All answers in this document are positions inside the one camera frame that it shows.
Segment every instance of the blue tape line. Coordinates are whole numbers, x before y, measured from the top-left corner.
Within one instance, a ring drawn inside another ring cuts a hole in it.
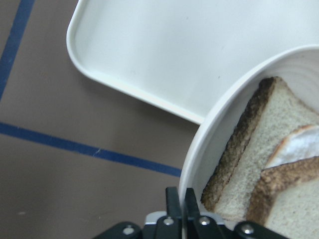
[[[0,59],[0,100],[30,17],[34,0],[21,0]]]
[[[21,0],[0,59],[0,100],[9,78],[35,0]],[[0,133],[44,145],[180,177],[181,170],[120,153],[0,123]]]
[[[82,143],[72,142],[66,139],[49,136],[43,133],[38,133],[28,129],[9,125],[0,122],[0,133],[13,136],[20,139],[25,139],[35,143],[40,143],[59,149],[65,149],[72,152],[77,152],[84,155],[89,155],[96,158],[101,158],[117,163],[124,163],[131,166],[149,169],[152,171],[169,174],[180,177],[181,170],[161,163],[155,163],[145,159],[140,159],[101,148],[88,146]]]

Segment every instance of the bread slice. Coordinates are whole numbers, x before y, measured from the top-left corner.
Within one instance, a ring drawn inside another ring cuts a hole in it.
[[[265,168],[319,156],[319,125],[305,125],[287,135],[268,159]]]
[[[226,220],[245,220],[268,158],[286,135],[308,124],[319,124],[319,115],[281,78],[262,80],[203,191],[201,201],[206,209]]]
[[[247,220],[292,239],[319,237],[319,157],[265,169]]]

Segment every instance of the white bread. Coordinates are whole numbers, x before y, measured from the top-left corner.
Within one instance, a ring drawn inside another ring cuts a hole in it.
[[[245,220],[252,191],[276,146],[292,131],[308,124],[319,124],[317,113],[281,78],[263,80],[203,191],[201,200],[206,209],[226,220]]]
[[[294,130],[277,146],[265,168],[319,156],[319,125],[305,125]]]
[[[265,169],[247,220],[291,239],[319,238],[319,157]]]

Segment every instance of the white tray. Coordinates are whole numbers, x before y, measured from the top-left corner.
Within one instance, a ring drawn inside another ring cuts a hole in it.
[[[67,32],[87,77],[195,123],[271,56],[319,43],[317,0],[79,0]]]

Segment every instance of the white plate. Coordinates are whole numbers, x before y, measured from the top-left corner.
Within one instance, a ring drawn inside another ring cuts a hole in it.
[[[181,203],[186,189],[191,187],[200,210],[205,211],[200,203],[202,191],[259,82],[272,76],[282,77],[296,96],[319,112],[319,45],[296,48],[256,66],[220,98],[199,127],[181,173]]]
[[[195,123],[242,75],[319,43],[317,0],[79,0],[67,32],[87,77]]]

